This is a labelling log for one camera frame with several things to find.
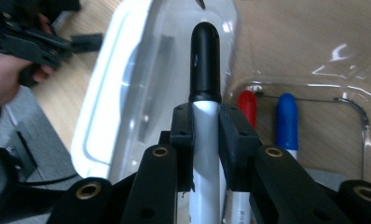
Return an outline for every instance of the wooden floor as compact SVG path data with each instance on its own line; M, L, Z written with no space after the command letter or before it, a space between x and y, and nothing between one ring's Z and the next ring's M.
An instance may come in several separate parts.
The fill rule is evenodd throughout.
M81 0L82 9L69 16L58 35L105 33L121 0ZM74 55L48 80L33 88L37 101L70 150L78 114L89 85L98 52Z
M68 37L105 33L110 18L120 2L120 0L82 0L83 8L67 19L59 30L59 35ZM240 50L237 51L237 63L233 71L234 76L239 78L232 83L228 91L236 95L239 91L253 86L254 81L261 83L279 81L285 84L282 86L283 91L294 90L294 84L297 82L304 86L313 84L314 90L322 84L327 84L327 87L335 84L334 86L343 86L347 89L320 88L320 95L316 95L311 94L310 89L298 88L295 93L298 93L298 97L304 98L332 99L333 96L342 96L338 95L338 92L346 92L352 100L369 111L371 120L371 0L352 1L348 4L337 0L327 3L297 0L280 3L273 0L235 2L242 22L238 45ZM336 49L344 48L346 49L341 51L343 55L335 54ZM64 62L52 77L33 89L38 102L68 149L97 56L97 52L75 55ZM349 56L349 59L334 60L334 57L344 59L345 56ZM268 91L272 90L269 86L265 88ZM361 89L368 90L370 95L364 94ZM233 102L232 96L229 94L225 98ZM335 125L330 124L341 122L346 125L358 125L349 122L350 119L358 119L357 114L349 114L346 111L348 108L345 107L339 109L331 105L322 105L319 109L309 109L305 113L313 119L322 119L327 126L323 126L319 119L316 119L315 123L321 124L322 132L328 132L327 135L335 140L333 143L324 139L322 141L328 147L337 147L343 145L342 143L349 143L349 136L345 133L336 136L333 133L337 131L329 127ZM301 129L301 134L309 131L308 128L303 131ZM267 132L267 136L271 134L271 130L260 132ZM310 133L309 136L313 138L314 133ZM315 147L320 139L311 140L304 147ZM360 152L361 149L357 147L356 153ZM312 158L316 155L315 152L310 154Z

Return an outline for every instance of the clear plastic container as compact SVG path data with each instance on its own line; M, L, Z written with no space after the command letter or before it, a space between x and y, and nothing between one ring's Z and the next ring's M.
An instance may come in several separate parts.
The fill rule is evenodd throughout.
M225 101L260 92L256 130L274 144L277 97L292 93L299 162L371 182L371 1L236 3L240 38Z
M274 144L277 98L290 92L299 112L299 162L371 182L371 0L204 2L206 10L194 0L151 3L131 75L115 89L121 96L102 110L105 119L83 117L111 129L77 125L82 134L72 154L84 156L77 164L89 167L85 176L117 182L137 171L144 150L171 128L173 108L187 102L191 33L209 21L220 35L223 101L235 105L240 92L258 92L256 131L264 144ZM101 64L110 60L101 57ZM95 79L103 83L106 75ZM100 102L92 98L88 104ZM120 116L110 120L113 113ZM101 172L89 173L98 166ZM187 195L179 200L185 223Z

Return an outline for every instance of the white pole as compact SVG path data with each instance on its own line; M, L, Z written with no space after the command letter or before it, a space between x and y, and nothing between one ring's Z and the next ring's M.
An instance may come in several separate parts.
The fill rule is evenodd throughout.
M197 101L194 109L194 184L190 192L190 223L220 223L218 103Z

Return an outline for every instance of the person's arm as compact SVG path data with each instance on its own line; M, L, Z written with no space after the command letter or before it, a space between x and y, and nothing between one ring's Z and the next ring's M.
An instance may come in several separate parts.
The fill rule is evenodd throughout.
M39 16L42 30L51 33L48 25L48 19L42 15ZM20 88L19 72L24 67L32 64L20 58L0 53L0 111L3 105L10 102ZM54 69L47 65L41 65L33 74L35 81L40 82L52 74Z

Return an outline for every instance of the blue marker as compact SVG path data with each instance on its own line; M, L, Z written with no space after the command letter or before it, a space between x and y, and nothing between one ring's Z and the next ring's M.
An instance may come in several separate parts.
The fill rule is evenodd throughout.
M296 159L298 151L298 111L295 98L285 93L276 106L276 146L286 149Z

